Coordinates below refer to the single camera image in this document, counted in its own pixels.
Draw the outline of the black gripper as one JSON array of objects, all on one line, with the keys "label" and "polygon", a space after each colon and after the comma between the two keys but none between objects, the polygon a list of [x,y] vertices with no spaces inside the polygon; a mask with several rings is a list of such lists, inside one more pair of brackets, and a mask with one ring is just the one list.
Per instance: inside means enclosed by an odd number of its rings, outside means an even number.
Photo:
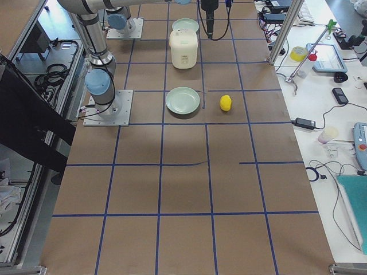
[{"label": "black gripper", "polygon": [[213,38],[214,11],[218,9],[219,0],[200,0],[200,6],[206,13],[206,32],[209,39]]}]

